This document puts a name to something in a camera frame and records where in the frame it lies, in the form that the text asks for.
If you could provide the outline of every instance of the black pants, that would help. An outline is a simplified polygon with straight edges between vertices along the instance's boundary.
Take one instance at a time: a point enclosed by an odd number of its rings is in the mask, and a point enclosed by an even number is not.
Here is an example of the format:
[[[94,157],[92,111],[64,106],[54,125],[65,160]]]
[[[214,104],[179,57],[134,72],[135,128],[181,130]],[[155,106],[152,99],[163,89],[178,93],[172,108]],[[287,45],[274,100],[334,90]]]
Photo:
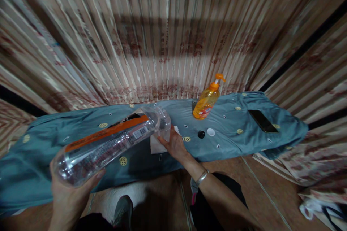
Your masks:
[[[220,173],[213,173],[221,182],[223,182],[247,207],[246,200],[242,194],[241,186],[232,178]],[[195,197],[195,204],[190,206],[195,228],[197,230],[224,230],[213,213],[210,205],[207,203],[200,189]],[[115,230],[100,213],[92,213],[81,218],[77,224],[77,231],[95,231],[95,230]]]

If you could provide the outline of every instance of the teal fabric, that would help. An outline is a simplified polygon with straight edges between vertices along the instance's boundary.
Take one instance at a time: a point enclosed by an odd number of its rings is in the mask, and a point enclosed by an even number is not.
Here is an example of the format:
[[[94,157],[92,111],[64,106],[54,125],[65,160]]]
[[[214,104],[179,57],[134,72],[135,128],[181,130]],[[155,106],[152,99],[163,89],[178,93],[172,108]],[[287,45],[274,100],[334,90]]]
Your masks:
[[[192,109],[194,99],[157,102],[164,107],[178,126],[187,150],[201,162],[223,160],[286,145],[296,145],[308,131],[308,126],[285,109],[272,103],[262,92],[233,93],[221,96],[205,120],[196,120]],[[113,105],[85,110],[51,114],[39,117],[25,135],[0,160],[0,211],[36,206],[52,201],[49,163],[55,154],[68,143],[100,130],[101,123],[111,125],[141,106],[154,104]],[[263,132],[248,109],[258,109],[273,123],[280,126],[279,133]],[[213,128],[216,135],[198,137],[198,131]],[[165,174],[182,166],[168,153],[151,155],[149,138],[123,153],[128,160],[121,166],[119,160],[108,165],[106,175],[94,191],[136,180]]]

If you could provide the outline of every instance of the fingernail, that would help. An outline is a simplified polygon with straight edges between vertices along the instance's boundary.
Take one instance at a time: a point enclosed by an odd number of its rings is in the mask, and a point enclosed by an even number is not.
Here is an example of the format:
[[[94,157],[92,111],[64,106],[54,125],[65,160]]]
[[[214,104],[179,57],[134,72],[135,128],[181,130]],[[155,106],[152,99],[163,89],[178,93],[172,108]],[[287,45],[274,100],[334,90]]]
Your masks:
[[[97,178],[101,179],[106,173],[106,170],[101,170],[98,174],[97,174]]]

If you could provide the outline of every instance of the floor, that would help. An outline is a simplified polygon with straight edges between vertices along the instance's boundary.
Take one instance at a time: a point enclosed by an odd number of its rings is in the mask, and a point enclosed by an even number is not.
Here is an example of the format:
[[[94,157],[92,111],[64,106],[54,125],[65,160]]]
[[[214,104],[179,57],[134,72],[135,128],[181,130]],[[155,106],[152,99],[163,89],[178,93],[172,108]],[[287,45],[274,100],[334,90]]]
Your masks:
[[[222,171],[242,186],[252,215],[265,230],[328,229],[314,218],[308,221],[300,213],[301,188],[261,165],[251,156],[203,163],[210,170]],[[185,170],[146,181],[130,183],[90,195],[82,216],[101,212],[112,220],[116,203],[128,194],[134,204],[133,230],[195,230],[187,217],[192,192],[190,176]],[[26,209],[17,216],[2,221],[5,230],[47,230],[52,204]]]

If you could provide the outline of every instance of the bracelet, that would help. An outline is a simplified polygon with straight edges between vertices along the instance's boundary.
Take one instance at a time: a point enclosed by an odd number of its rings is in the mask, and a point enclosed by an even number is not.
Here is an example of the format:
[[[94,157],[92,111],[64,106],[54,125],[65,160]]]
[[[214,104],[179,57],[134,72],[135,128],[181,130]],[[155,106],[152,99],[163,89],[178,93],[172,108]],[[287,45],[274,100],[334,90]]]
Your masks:
[[[196,181],[196,186],[199,187],[199,185],[202,183],[202,181],[206,178],[207,174],[209,173],[209,170],[205,170],[200,178]]]

